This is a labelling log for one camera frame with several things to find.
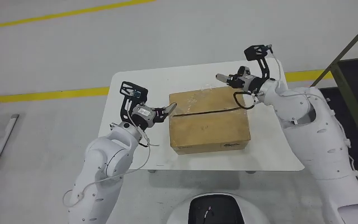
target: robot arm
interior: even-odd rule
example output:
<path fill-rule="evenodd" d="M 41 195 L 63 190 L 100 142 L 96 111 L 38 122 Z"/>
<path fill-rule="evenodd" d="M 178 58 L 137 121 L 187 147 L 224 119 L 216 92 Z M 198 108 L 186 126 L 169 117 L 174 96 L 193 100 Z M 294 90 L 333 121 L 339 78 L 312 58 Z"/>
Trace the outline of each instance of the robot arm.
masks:
<path fill-rule="evenodd" d="M 148 90 L 130 82 L 123 82 L 120 91 L 125 96 L 121 108 L 123 122 L 112 123 L 107 136 L 88 145 L 67 206 L 70 224 L 106 223 L 117 202 L 124 175 L 141 168 L 128 171 L 142 136 L 148 142 L 143 146 L 150 147 L 143 131 L 163 122 L 176 107 L 175 103 L 166 108 L 146 106 Z"/>
<path fill-rule="evenodd" d="M 245 55 L 248 60 L 265 61 L 268 50 L 272 52 L 270 45 L 251 46 L 245 50 Z M 258 102 L 274 107 L 293 153 L 317 181 L 326 223 L 356 223 L 357 173 L 350 166 L 350 141 L 335 118 L 335 112 L 329 108 L 318 89 L 288 90 L 285 85 L 279 85 L 280 80 L 264 76 L 269 72 L 260 67 L 262 78 L 252 76 L 249 69 L 243 66 L 237 74 L 217 74 L 216 78 L 233 88 L 242 88 L 240 94 L 252 95 L 257 97 Z"/>

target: gray floor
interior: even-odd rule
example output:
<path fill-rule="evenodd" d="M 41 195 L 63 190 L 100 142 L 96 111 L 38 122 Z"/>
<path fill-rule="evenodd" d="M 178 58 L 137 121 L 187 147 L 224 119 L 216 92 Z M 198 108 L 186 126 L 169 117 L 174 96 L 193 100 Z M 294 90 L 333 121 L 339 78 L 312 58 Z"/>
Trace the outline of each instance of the gray floor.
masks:
<path fill-rule="evenodd" d="M 63 193 L 80 172 L 86 145 L 97 137 L 106 97 L 0 105 L 0 130 L 20 118 L 0 157 L 0 223 L 67 223 Z M 205 192 L 241 195 L 272 223 L 323 223 L 321 200 L 305 171 L 157 171 L 125 177 L 108 221 L 165 223 L 173 207 Z"/>

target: white table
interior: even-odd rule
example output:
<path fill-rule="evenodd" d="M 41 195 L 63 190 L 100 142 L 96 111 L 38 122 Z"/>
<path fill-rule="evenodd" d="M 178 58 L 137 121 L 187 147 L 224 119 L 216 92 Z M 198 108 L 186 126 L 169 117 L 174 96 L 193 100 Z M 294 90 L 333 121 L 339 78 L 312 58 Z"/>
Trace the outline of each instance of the white table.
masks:
<path fill-rule="evenodd" d="M 270 74 L 278 78 L 278 67 L 274 59 L 267 59 Z M 105 111 L 98 136 L 107 135 L 109 124 L 120 123 L 123 95 L 119 93 L 122 81 L 129 81 L 148 89 L 147 105 L 163 107 L 169 104 L 169 94 L 225 86 L 215 79 L 217 73 L 234 74 L 240 66 L 250 67 L 253 75 L 261 76 L 258 63 L 240 61 L 199 64 L 172 68 L 119 72 L 111 81 Z M 245 96 L 249 105 L 251 97 Z M 251 141 L 245 150 L 178 155 L 169 145 L 168 119 L 164 123 L 148 128 L 146 133 L 152 144 L 152 153 L 147 170 L 244 170 L 244 171 L 298 171 L 304 166 L 292 153 L 281 130 L 272 107 L 256 105 L 248 111 Z M 131 169 L 143 164 L 148 150 L 139 146 L 134 153 Z"/>

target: yellow floor line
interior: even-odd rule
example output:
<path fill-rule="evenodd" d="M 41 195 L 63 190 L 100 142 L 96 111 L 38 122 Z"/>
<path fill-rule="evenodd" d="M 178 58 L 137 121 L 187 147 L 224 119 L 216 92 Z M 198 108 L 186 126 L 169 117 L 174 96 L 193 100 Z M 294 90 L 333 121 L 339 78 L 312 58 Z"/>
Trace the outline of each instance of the yellow floor line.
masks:
<path fill-rule="evenodd" d="M 312 70 L 303 72 L 288 72 L 285 73 L 287 82 L 302 82 L 316 80 L 324 70 Z M 328 72 L 323 79 L 333 78 L 332 73 Z"/>
<path fill-rule="evenodd" d="M 19 101 L 35 101 L 35 100 L 54 100 L 66 99 L 86 96 L 106 96 L 109 87 L 85 88 L 82 90 L 64 90 L 54 92 L 38 92 L 34 94 L 18 94 L 0 96 L 0 102 L 19 102 Z"/>
<path fill-rule="evenodd" d="M 96 6 L 96 7 L 92 7 L 92 8 L 84 8 L 82 10 L 73 10 L 73 11 L 61 12 L 61 13 L 57 13 L 57 14 L 51 14 L 51 15 L 45 15 L 45 16 L 39 16 L 39 17 L 33 17 L 33 18 L 25 18 L 23 20 L 4 22 L 4 23 L 0 24 L 0 27 L 14 26 L 14 25 L 18 25 L 18 24 L 25 24 L 28 22 L 49 20 L 52 18 L 61 18 L 61 17 L 66 17 L 66 16 L 74 16 L 74 15 L 79 15 L 79 14 L 84 14 L 84 13 L 89 13 L 89 12 L 98 12 L 98 11 L 102 11 L 102 10 L 111 10 L 113 8 L 119 8 L 119 7 L 124 7 L 124 6 L 133 6 L 135 4 L 143 4 L 143 3 L 154 2 L 154 1 L 156 1 L 156 0 L 131 0 L 131 1 L 127 1 L 127 2 L 107 4 L 105 6 Z"/>
<path fill-rule="evenodd" d="M 313 70 L 304 72 L 288 72 L 285 74 L 287 82 L 314 81 L 322 74 L 323 70 Z M 329 72 L 324 79 L 333 78 Z M 0 102 L 19 102 L 36 100 L 55 100 L 86 96 L 105 96 L 108 95 L 109 87 L 85 88 L 82 90 L 64 90 L 54 92 L 39 92 L 33 94 L 0 95 Z"/>

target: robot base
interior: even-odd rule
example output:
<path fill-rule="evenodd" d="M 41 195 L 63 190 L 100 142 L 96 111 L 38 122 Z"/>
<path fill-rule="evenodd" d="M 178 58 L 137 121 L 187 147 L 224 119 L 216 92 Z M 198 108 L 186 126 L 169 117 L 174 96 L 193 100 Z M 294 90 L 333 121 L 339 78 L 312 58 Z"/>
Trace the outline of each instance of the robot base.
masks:
<path fill-rule="evenodd" d="M 181 202 L 170 214 L 167 224 L 184 223 L 270 224 L 255 205 L 229 193 L 199 194 Z"/>

